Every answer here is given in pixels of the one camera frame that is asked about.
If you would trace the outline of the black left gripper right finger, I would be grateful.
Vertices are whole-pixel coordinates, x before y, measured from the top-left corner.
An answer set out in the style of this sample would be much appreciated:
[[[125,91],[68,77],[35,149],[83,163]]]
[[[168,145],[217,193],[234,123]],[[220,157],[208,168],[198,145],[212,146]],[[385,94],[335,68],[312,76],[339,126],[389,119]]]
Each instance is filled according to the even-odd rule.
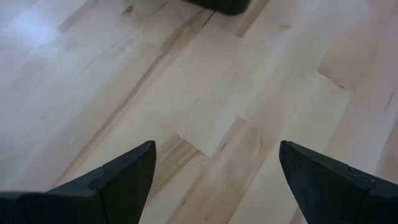
[[[397,184],[292,141],[279,160],[307,223],[397,223]]]

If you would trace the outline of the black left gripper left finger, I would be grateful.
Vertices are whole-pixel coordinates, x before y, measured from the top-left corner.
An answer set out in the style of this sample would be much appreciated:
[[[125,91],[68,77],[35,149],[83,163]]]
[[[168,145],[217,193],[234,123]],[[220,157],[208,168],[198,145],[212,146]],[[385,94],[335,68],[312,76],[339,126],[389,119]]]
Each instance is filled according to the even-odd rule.
[[[155,163],[146,141],[47,192],[1,192],[1,223],[139,223]]]

